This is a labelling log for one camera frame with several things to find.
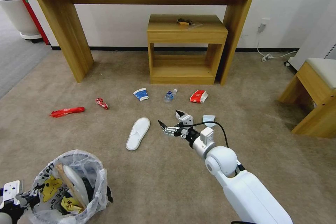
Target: plastic bag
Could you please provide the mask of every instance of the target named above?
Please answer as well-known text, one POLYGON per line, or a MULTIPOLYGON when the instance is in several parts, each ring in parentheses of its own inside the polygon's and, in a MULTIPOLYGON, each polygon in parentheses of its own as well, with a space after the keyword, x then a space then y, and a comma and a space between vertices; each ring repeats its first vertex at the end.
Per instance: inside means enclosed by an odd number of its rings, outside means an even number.
POLYGON ((28 210, 28 218, 33 224, 84 224, 95 213, 104 210, 108 202, 106 169, 96 156, 82 150, 71 150, 50 162, 36 176, 32 191, 36 189, 40 190, 40 203, 28 210), (92 200, 78 215, 62 216, 59 211, 68 189, 55 168, 59 163, 70 166, 80 177, 87 178, 94 188, 92 200))

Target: red candy wrapper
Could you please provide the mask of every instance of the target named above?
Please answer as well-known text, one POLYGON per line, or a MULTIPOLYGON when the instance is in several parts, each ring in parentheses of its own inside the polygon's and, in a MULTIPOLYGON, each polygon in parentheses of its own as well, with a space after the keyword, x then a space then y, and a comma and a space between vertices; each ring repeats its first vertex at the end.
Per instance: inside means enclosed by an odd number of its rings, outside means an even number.
POLYGON ((109 109, 108 105, 104 102, 104 100, 102 98, 97 98, 96 103, 98 105, 102 106, 102 108, 104 108, 104 109, 109 109))
POLYGON ((190 102, 195 103, 203 103, 205 102, 205 99, 208 97, 208 94, 204 90, 197 90, 195 93, 192 94, 190 97, 190 102))
POLYGON ((51 112, 50 116, 52 116, 52 117, 62 117, 62 116, 65 116, 67 114, 80 113, 80 112, 84 112, 84 111, 85 111, 84 107, 66 108, 66 109, 62 109, 62 110, 53 111, 53 112, 51 112))

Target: wooden shelf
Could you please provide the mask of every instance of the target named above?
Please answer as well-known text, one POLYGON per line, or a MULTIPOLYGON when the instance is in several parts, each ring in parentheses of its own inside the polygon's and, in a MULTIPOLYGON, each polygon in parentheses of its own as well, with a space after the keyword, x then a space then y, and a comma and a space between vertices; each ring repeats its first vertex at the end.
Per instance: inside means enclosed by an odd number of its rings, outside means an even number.
POLYGON ((227 29, 216 15, 151 15, 147 28, 152 84, 213 84, 227 29), (194 25, 180 25, 179 18, 194 25), (207 43, 203 55, 157 55, 154 43, 207 43))
POLYGON ((207 65, 154 65, 150 77, 153 84, 214 83, 215 76, 207 65))

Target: wooden stick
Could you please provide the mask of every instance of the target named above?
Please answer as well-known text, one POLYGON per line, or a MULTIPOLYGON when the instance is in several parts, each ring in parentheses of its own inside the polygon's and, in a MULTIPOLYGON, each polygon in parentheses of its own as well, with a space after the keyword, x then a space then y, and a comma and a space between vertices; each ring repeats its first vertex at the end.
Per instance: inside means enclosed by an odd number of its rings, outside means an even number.
POLYGON ((79 207, 85 209, 86 204, 83 202, 81 195, 75 190, 74 185, 72 184, 72 182, 70 181, 68 176, 64 173, 63 164, 61 164, 61 163, 58 164, 56 166, 56 169, 58 170, 58 173, 61 176, 61 178, 63 179, 63 181, 66 183, 66 185, 71 190, 73 198, 75 198, 79 202, 79 207))

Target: power strip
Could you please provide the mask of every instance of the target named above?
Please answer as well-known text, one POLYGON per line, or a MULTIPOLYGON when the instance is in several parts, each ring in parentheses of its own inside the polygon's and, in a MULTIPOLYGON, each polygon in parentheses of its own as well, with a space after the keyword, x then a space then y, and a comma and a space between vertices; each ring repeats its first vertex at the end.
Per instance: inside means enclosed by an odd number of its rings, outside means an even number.
POLYGON ((266 62, 268 59, 270 60, 270 59, 273 59, 274 57, 271 55, 271 54, 266 54, 265 56, 263 56, 262 58, 261 58, 261 61, 262 62, 266 62))

